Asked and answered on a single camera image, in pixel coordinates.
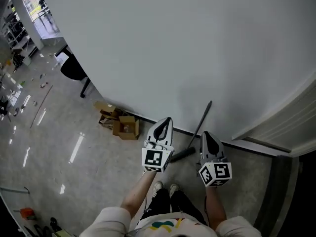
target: open cardboard box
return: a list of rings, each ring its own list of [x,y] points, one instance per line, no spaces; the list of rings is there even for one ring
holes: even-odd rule
[[[94,107],[97,108],[101,113],[99,124],[110,130],[113,129],[113,122],[118,120],[119,116],[126,114],[126,112],[122,109],[106,102],[96,101],[94,103]]]
[[[139,135],[139,120],[133,116],[119,117],[113,122],[113,135],[122,140],[137,140]]]

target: polished concrete floor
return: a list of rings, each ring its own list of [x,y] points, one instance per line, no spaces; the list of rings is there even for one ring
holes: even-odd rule
[[[22,65],[10,78],[4,77],[5,89],[1,89],[0,96],[7,95],[9,89],[16,91],[10,97],[14,103],[12,114],[29,100],[23,112],[9,116],[11,122],[8,117],[0,118],[0,185],[25,186],[31,192],[30,195],[3,192],[12,210],[31,207],[44,224],[49,226],[49,218],[53,216],[62,228],[78,236],[102,208],[120,205],[142,175],[141,148],[151,124],[141,122],[137,141],[123,141],[101,127],[93,103],[102,97],[90,84],[86,98],[80,98],[84,81],[63,76],[56,58],[51,56],[58,45],[45,47],[34,55],[28,67]],[[17,96],[17,85],[23,81]],[[189,139],[174,132],[173,146],[181,150]],[[232,148],[225,150],[232,162],[233,179],[218,191],[227,215],[242,215],[254,223],[265,194],[271,158]],[[197,177],[196,162],[198,154],[170,164],[156,179],[166,186],[178,183],[203,211],[205,190]],[[139,219],[143,206],[132,225]],[[19,213],[13,214],[25,224]]]

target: black pants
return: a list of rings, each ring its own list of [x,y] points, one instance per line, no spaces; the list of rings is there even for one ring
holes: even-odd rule
[[[169,192],[167,189],[160,189],[157,191],[156,196],[153,198],[141,220],[153,215],[170,213],[170,205],[172,207],[172,212],[183,211],[206,225],[200,211],[195,208],[182,191],[176,191],[172,197],[169,198]]]

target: leg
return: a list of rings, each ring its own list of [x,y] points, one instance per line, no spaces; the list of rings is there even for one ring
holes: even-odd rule
[[[141,220],[153,215],[165,213],[170,213],[170,198],[168,190],[162,188],[158,190],[156,196],[153,197],[152,202],[141,217]]]
[[[47,15],[46,10],[44,10],[44,13],[45,13],[45,16],[46,16],[47,20],[48,20],[48,21],[49,21],[49,23],[51,24],[51,21],[49,20],[49,17],[48,17],[48,15]]]
[[[191,203],[189,198],[180,190],[175,191],[170,198],[170,203],[172,207],[172,212],[183,211],[195,217],[199,222],[206,225],[203,215],[198,209]]]
[[[39,16],[39,20],[41,21],[41,23],[42,23],[42,24],[44,25],[44,27],[46,28],[46,26],[45,26],[43,20],[41,19],[41,16]]]
[[[84,92],[85,92],[85,90],[87,89],[87,87],[88,87],[88,85],[89,85],[90,82],[91,82],[91,81],[90,81],[90,78],[87,78],[87,81],[85,81],[85,84],[84,84],[84,86],[83,86],[83,88],[82,88],[82,91],[81,91],[81,93],[80,93],[80,97],[81,97],[81,98],[84,98],[84,97],[85,97]]]

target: forearm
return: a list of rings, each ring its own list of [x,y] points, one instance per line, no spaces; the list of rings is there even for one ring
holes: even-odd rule
[[[142,205],[155,176],[156,173],[154,172],[145,172],[134,188],[125,196],[121,207],[129,211],[131,218],[135,216]]]
[[[222,202],[214,187],[206,187],[206,211],[209,225],[214,231],[221,222],[227,219]]]

